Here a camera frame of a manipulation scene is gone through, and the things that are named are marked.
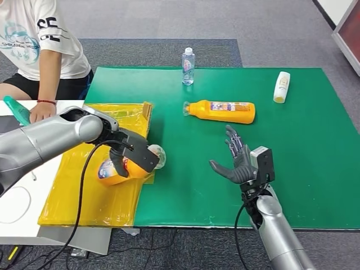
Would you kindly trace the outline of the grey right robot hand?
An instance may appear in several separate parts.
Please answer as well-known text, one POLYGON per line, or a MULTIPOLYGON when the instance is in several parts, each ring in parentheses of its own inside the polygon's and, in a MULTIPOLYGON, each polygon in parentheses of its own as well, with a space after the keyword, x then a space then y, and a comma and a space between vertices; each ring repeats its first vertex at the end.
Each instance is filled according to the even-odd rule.
POLYGON ((232 157, 233 168, 229 169, 214 160, 210 160, 210 166, 214 172, 235 184, 255 179, 257 170, 251 164, 248 146, 243 143, 241 136, 230 125, 226 125, 226 134, 228 139, 226 139, 225 142, 232 157))

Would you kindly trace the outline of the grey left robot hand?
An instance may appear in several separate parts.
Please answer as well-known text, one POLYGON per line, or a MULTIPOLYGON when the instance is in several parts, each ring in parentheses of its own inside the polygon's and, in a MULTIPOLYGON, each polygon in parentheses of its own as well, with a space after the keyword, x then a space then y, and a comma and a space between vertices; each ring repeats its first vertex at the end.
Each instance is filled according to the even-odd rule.
POLYGON ((123 155, 121 155, 119 152, 113 148, 111 148, 109 150, 109 158, 118 176, 122 176, 125 178, 128 177, 128 172, 128 170, 126 170, 124 164, 123 155))

